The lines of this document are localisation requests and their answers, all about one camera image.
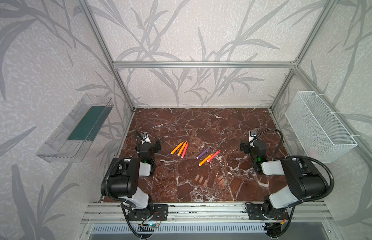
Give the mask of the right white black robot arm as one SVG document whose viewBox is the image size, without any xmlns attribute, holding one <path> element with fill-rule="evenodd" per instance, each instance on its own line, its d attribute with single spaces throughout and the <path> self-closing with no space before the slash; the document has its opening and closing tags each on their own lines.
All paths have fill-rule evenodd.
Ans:
<svg viewBox="0 0 372 240">
<path fill-rule="evenodd" d="M 269 161 L 266 144 L 260 140 L 241 142 L 240 151 L 250 155 L 257 174 L 284 176 L 287 181 L 285 187 L 265 198 L 261 208 L 265 215 L 323 199 L 334 189 L 335 180 L 332 172 L 316 159 L 307 156 L 287 156 Z"/>
</svg>

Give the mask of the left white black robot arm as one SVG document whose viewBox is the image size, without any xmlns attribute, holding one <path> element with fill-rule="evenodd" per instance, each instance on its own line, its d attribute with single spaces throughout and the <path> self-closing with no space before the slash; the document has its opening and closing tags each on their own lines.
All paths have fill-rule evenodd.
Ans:
<svg viewBox="0 0 372 240">
<path fill-rule="evenodd" d="M 153 176 L 156 169 L 155 154 L 162 149 L 161 142 L 137 145 L 137 157 L 114 158 L 101 184 L 101 194 L 122 203 L 128 211 L 154 210 L 153 200 L 139 186 L 139 178 Z"/>
</svg>

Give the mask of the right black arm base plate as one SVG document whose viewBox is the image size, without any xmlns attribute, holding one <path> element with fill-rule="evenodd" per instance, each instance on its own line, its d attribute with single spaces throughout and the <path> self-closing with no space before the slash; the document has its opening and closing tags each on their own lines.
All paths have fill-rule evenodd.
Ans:
<svg viewBox="0 0 372 240">
<path fill-rule="evenodd" d="M 271 220 L 271 221 L 286 221 L 290 219 L 288 211 L 284 209 L 274 209 L 268 204 L 245 203 L 245 210 L 249 220 Z"/>
</svg>

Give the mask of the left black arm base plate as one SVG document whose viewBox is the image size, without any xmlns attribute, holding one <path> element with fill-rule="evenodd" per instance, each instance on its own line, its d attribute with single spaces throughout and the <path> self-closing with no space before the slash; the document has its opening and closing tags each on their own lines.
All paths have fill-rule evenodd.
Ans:
<svg viewBox="0 0 372 240">
<path fill-rule="evenodd" d="M 154 204 L 145 209 L 132 210 L 128 212 L 129 221 L 166 221 L 169 213 L 169 205 Z"/>
</svg>

